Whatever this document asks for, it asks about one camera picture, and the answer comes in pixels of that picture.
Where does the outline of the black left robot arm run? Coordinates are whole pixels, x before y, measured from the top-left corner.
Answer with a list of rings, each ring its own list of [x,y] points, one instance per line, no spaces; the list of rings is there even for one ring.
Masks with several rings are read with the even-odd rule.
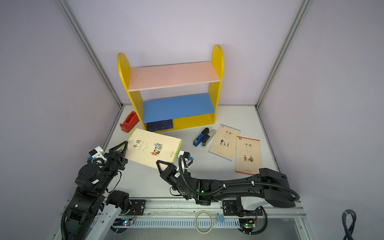
[[[63,240],[84,240],[99,210],[104,209],[104,200],[121,211],[130,209],[128,193],[115,189],[108,191],[113,178],[125,169],[127,149],[128,142],[124,141],[108,152],[101,147],[89,152],[87,163],[75,180],[74,196],[63,212],[60,224]]]

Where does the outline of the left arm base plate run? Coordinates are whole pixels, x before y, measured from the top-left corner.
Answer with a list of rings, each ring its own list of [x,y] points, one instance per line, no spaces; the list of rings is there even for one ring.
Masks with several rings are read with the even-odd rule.
[[[142,216],[146,202],[144,199],[130,199],[130,208],[127,211],[122,211],[120,216]]]

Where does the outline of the beige book green edge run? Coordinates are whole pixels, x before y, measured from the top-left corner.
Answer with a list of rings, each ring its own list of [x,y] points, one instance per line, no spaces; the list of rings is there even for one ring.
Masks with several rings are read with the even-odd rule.
[[[158,160],[173,163],[183,140],[135,128],[128,138],[125,158],[156,169]]]

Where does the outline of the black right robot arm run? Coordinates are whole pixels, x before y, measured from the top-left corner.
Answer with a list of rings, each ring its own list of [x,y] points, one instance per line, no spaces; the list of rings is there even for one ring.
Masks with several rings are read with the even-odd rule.
[[[184,157],[180,156],[178,166],[156,161],[160,177],[186,200],[195,200],[197,205],[210,206],[229,198],[257,197],[277,208],[294,208],[300,195],[292,190],[285,174],[268,168],[259,173],[236,180],[197,179],[183,169]]]

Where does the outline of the beige book blue edge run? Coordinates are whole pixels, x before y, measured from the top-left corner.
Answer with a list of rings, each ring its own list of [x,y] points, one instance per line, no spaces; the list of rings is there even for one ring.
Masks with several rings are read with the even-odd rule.
[[[232,161],[236,152],[237,136],[240,135],[240,130],[220,124],[212,141],[209,153]]]

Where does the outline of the dark purple book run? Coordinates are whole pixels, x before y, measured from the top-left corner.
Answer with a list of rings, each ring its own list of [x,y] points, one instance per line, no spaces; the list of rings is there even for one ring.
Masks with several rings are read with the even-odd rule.
[[[174,124],[173,120],[163,120],[157,122],[147,123],[147,131],[149,132],[158,132],[173,129]]]

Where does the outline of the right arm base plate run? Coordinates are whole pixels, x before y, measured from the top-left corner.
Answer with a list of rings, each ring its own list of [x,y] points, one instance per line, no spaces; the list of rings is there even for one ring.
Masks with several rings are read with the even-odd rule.
[[[224,216],[238,216],[242,218],[264,215],[260,207],[255,210],[245,210],[240,200],[223,200],[222,209]]]

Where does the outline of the beige book orange edge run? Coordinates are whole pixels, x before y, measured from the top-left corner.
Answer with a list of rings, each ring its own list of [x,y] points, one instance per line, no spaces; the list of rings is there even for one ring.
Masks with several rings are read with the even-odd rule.
[[[256,175],[261,167],[260,140],[237,136],[235,172]]]

